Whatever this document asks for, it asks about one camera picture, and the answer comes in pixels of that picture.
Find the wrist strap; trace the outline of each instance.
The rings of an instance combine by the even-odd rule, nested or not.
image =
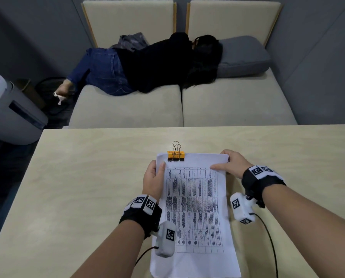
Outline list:
[[[120,222],[133,220],[144,230],[144,239],[151,236],[151,232],[158,231],[162,209],[157,205],[156,199],[148,195],[139,195],[124,209]]]
[[[242,185],[246,195],[255,198],[261,208],[265,208],[263,191],[273,184],[286,185],[283,177],[267,166],[252,166],[243,173]]]

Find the paper sheet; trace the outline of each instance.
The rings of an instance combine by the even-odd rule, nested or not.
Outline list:
[[[166,162],[160,222],[174,222],[177,237],[172,257],[152,252],[153,277],[241,276],[228,219],[225,172],[210,169],[227,160],[225,154],[186,153],[183,162],[167,162],[167,154],[157,156],[157,168]]]

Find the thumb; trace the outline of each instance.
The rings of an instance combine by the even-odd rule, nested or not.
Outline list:
[[[158,167],[158,173],[156,177],[164,179],[165,167],[166,167],[166,163],[162,162],[160,166]]]
[[[224,170],[228,172],[229,170],[229,163],[222,163],[222,164],[214,164],[210,166],[212,170]]]

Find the black hair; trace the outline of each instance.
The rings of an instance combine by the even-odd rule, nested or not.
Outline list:
[[[194,43],[192,65],[184,88],[214,82],[221,61],[222,44],[214,36],[197,37]]]

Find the binder clip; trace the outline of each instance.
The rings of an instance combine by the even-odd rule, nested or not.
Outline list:
[[[184,161],[185,153],[183,151],[180,151],[181,145],[178,141],[173,141],[172,146],[174,148],[174,151],[168,151],[167,152],[167,162],[177,162],[177,161]]]

